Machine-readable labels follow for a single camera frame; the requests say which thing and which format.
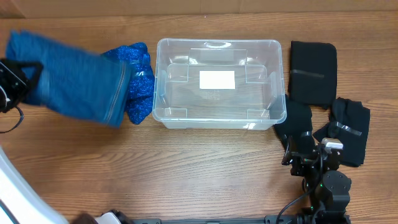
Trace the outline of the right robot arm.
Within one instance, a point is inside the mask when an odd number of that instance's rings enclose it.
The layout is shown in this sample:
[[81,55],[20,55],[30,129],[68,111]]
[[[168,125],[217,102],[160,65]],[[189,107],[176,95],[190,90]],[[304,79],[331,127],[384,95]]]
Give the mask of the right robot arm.
[[[343,144],[325,138],[304,154],[296,148],[293,137],[286,139],[282,165],[291,165],[290,174],[303,178],[303,194],[288,203],[277,215],[276,223],[350,223],[346,207],[350,202],[352,181],[338,170]],[[310,206],[294,216],[284,212],[298,201],[308,198]]]

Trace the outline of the blue denim jeans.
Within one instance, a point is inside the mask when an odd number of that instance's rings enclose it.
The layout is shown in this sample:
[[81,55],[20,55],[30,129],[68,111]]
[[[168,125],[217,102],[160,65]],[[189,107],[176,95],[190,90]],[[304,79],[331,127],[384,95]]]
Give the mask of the blue denim jeans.
[[6,58],[40,62],[37,86],[24,103],[76,119],[120,127],[133,70],[126,63],[27,31],[12,31]]

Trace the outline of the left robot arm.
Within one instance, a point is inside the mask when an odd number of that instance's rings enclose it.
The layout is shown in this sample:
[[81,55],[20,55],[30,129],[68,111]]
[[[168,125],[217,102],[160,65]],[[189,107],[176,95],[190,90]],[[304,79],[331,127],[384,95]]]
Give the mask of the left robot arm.
[[[18,104],[37,85],[43,66],[39,62],[1,59],[1,112]],[[132,221],[117,210],[98,217],[82,212],[73,223],[122,224]],[[1,223],[68,224],[69,221],[45,203],[1,150]]]

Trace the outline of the blue sequin garment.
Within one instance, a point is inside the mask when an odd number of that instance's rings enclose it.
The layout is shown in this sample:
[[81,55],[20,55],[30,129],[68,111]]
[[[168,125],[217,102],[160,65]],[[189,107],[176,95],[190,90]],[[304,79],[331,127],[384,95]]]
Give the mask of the blue sequin garment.
[[125,112],[130,122],[140,124],[152,112],[155,77],[150,65],[150,54],[143,42],[122,45],[102,56],[127,64],[131,77],[127,88]]

